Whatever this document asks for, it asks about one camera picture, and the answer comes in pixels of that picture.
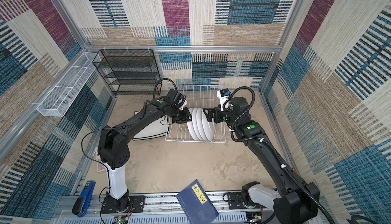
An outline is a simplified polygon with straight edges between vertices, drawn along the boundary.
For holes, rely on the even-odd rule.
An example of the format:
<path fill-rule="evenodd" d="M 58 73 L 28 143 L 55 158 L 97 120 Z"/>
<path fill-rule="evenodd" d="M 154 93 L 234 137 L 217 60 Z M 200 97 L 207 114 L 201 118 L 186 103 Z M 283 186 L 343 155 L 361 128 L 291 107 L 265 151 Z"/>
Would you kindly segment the blue stapler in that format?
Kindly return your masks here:
<path fill-rule="evenodd" d="M 73 208 L 72 213 L 77 217 L 83 217 L 89 207 L 93 191 L 95 188 L 96 182 L 93 180 L 87 181 L 80 196 L 77 198 Z"/>

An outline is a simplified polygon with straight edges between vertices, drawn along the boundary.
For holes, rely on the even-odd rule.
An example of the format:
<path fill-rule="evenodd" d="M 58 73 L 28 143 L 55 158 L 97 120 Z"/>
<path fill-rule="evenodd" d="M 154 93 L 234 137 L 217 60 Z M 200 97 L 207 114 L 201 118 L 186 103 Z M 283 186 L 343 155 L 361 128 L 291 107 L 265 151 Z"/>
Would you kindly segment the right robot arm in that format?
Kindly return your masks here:
<path fill-rule="evenodd" d="M 257 205 L 273 210 L 281 224 L 302 224 L 318 215 L 320 191 L 314 183 L 306 183 L 278 153 L 265 130 L 250 117 L 255 103 L 244 97 L 225 96 L 220 105 L 203 110 L 207 120 L 225 122 L 231 129 L 231 139 L 242 142 L 260 160 L 276 185 L 276 190 L 258 182 L 244 185 L 241 191 L 246 208 Z"/>

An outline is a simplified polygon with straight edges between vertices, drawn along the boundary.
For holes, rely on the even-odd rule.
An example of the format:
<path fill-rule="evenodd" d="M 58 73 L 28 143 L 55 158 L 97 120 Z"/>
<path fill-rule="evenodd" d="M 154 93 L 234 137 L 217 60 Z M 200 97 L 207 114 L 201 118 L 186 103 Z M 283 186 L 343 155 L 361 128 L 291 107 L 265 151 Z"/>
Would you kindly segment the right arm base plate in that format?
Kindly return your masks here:
<path fill-rule="evenodd" d="M 256 192 L 253 197 L 254 199 L 250 197 L 247 191 L 243 190 L 241 192 L 225 192 L 223 200 L 228 203 L 230 210 L 261 209 L 273 206 L 272 197 L 265 193 Z"/>

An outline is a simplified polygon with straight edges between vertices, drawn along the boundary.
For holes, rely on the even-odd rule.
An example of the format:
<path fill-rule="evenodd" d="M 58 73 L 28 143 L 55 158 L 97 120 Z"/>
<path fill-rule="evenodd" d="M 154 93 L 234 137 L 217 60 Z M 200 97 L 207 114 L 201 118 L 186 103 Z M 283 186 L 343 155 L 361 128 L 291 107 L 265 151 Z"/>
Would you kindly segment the blue book yellow label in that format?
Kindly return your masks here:
<path fill-rule="evenodd" d="M 219 213 L 198 180 L 176 195 L 190 224 L 210 224 Z"/>

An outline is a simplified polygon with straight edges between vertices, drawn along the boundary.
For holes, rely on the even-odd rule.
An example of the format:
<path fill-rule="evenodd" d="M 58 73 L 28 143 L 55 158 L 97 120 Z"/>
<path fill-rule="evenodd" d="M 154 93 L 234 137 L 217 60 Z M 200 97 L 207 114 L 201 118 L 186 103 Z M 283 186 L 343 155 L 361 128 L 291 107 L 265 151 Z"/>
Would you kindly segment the black mesh shelf rack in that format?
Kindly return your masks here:
<path fill-rule="evenodd" d="M 115 96 L 151 95 L 161 79 L 152 50 L 101 49 L 93 65 Z"/>

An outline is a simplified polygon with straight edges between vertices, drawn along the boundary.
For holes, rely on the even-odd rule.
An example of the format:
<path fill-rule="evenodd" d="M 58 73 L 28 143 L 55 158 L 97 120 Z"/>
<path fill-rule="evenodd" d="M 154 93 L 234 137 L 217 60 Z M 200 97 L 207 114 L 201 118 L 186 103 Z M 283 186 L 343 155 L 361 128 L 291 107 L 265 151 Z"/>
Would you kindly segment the aluminium front rail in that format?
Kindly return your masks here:
<path fill-rule="evenodd" d="M 187 224 L 189 222 L 176 193 L 132 194 L 135 208 L 128 220 L 126 213 L 109 211 L 103 207 L 97 195 L 93 195 L 83 217 L 72 213 L 76 196 L 63 197 L 51 219 L 52 224 Z M 259 222 L 277 224 L 273 211 L 267 207 L 247 209 L 240 199 L 240 191 L 209 191 L 207 195 L 219 215 L 214 224 L 255 224 Z"/>

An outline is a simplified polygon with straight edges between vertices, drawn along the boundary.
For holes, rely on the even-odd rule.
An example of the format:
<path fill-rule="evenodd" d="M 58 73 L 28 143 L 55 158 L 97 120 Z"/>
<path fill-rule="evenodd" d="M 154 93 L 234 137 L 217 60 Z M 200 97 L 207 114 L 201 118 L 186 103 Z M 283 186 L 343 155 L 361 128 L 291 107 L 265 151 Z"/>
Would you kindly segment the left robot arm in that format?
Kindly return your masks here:
<path fill-rule="evenodd" d="M 191 114 L 186 105 L 186 96 L 171 89 L 166 96 L 146 101 L 143 109 L 125 122 L 101 130 L 97 152 L 102 164 L 108 168 L 106 206 L 116 208 L 119 213 L 129 209 L 129 191 L 125 183 L 125 165 L 130 159 L 128 143 L 160 118 L 169 117 L 178 124 L 190 122 Z"/>

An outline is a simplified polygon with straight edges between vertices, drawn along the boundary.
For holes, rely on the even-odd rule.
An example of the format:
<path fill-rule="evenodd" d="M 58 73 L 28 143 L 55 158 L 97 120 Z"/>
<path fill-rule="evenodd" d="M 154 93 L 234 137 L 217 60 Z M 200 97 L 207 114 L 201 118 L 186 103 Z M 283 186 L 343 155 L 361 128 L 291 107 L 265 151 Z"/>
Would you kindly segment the white mesh wall basket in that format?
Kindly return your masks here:
<path fill-rule="evenodd" d="M 92 75 L 96 53 L 83 53 L 37 107 L 44 117 L 63 117 Z"/>

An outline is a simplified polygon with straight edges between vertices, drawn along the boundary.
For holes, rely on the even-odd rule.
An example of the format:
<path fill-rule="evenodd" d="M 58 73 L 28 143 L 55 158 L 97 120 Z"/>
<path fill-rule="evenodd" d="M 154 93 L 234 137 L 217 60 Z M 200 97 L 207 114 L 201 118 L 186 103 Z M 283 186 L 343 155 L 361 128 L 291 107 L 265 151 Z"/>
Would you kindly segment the pink white calculator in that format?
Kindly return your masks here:
<path fill-rule="evenodd" d="M 95 156 L 95 159 L 97 160 L 97 163 L 96 163 L 97 173 L 105 172 L 107 169 L 106 169 L 105 165 L 101 163 L 102 161 L 101 161 L 100 155 L 98 154 L 98 147 L 95 148 L 94 156 Z"/>

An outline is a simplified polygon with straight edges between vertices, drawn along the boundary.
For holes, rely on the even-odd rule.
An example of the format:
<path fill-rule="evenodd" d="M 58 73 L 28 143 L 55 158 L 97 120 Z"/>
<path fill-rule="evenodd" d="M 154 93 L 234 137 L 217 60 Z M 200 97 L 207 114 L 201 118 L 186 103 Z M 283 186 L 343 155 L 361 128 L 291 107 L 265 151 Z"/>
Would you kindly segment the white square plate black rim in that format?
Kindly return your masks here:
<path fill-rule="evenodd" d="M 140 137 L 140 138 L 134 137 L 132 140 L 133 141 L 149 140 L 149 139 L 165 137 L 166 135 L 167 135 L 167 133 L 165 132 L 165 133 L 161 133 L 161 134 L 151 135 L 151 136 L 148 136 L 148 137 Z"/>

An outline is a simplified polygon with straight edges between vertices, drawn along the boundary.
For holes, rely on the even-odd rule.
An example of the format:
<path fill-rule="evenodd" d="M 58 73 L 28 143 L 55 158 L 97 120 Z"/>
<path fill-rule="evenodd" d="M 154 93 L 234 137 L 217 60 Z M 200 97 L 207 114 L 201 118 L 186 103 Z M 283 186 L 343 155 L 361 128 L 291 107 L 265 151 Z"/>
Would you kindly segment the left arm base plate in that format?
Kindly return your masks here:
<path fill-rule="evenodd" d="M 101 208 L 101 214 L 116 213 L 141 213 L 144 209 L 146 196 L 124 196 L 114 199 L 110 195 L 106 196 Z"/>

